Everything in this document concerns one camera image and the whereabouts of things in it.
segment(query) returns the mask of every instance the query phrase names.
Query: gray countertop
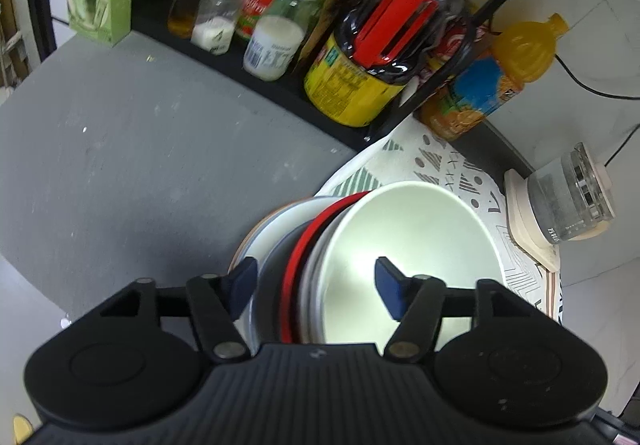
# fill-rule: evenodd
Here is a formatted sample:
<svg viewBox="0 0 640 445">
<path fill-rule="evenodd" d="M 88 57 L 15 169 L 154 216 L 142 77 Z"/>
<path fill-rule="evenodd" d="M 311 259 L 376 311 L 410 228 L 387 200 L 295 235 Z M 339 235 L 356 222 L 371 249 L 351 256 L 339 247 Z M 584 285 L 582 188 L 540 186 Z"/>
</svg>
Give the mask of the gray countertop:
<svg viewBox="0 0 640 445">
<path fill-rule="evenodd" d="M 0 253 L 76 318 L 137 277 L 225 271 L 353 154 L 141 34 L 76 36 L 0 107 Z"/>
</svg>

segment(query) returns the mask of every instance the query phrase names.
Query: yellow label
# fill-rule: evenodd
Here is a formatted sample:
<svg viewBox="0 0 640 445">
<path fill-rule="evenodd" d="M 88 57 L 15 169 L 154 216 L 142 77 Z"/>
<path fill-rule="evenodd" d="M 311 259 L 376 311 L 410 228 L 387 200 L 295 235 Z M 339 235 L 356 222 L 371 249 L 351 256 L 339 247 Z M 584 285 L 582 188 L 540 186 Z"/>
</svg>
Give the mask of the yellow label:
<svg viewBox="0 0 640 445">
<path fill-rule="evenodd" d="M 404 86 L 385 84 L 357 67 L 329 37 L 305 77 L 309 100 L 332 120 L 362 127 Z"/>
</svg>

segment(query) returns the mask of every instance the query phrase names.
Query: white floor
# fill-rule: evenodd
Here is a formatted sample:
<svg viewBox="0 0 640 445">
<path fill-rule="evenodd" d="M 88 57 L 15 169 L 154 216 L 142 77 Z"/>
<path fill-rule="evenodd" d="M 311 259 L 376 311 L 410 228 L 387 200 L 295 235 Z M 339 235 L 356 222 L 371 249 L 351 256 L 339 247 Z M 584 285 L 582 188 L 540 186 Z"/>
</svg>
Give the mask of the white floor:
<svg viewBox="0 0 640 445">
<path fill-rule="evenodd" d="M 562 287 L 563 318 L 609 372 L 601 408 L 619 415 L 640 381 L 640 259 Z"/>
<path fill-rule="evenodd" d="M 0 444 L 14 442 L 14 414 L 39 422 L 22 370 L 30 354 L 60 331 L 64 316 L 0 255 Z"/>
</svg>

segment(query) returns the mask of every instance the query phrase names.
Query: patterned cloth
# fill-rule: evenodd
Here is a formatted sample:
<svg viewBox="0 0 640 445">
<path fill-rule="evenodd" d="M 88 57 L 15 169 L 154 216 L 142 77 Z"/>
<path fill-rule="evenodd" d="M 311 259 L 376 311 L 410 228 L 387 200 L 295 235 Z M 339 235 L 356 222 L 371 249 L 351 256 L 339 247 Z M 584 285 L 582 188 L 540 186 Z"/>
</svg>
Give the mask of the patterned cloth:
<svg viewBox="0 0 640 445">
<path fill-rule="evenodd" d="M 562 321 L 560 274 L 547 271 L 513 242 L 506 199 L 494 180 L 414 118 L 407 118 L 391 135 L 347 162 L 316 195 L 348 196 L 406 180 L 439 185 L 471 205 L 494 238 L 506 285 Z"/>
</svg>

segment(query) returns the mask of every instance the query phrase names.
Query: red bowl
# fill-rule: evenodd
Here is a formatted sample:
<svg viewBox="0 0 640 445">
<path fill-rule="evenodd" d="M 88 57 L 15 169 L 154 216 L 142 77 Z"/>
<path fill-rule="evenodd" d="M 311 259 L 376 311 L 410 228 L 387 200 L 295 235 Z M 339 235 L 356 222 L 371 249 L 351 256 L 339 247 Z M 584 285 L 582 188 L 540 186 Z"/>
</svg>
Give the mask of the red bowl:
<svg viewBox="0 0 640 445">
<path fill-rule="evenodd" d="M 318 217 L 311 222 L 300 236 L 298 243 L 291 252 L 291 257 L 282 279 L 282 290 L 280 291 L 280 340 L 282 342 L 292 344 L 300 341 L 296 322 L 296 298 L 298 297 L 298 286 L 300 285 L 300 271 L 304 268 L 311 250 L 316 245 L 324 229 L 335 217 L 368 193 L 369 191 L 365 190 L 335 202 L 329 208 L 320 212 Z"/>
</svg>

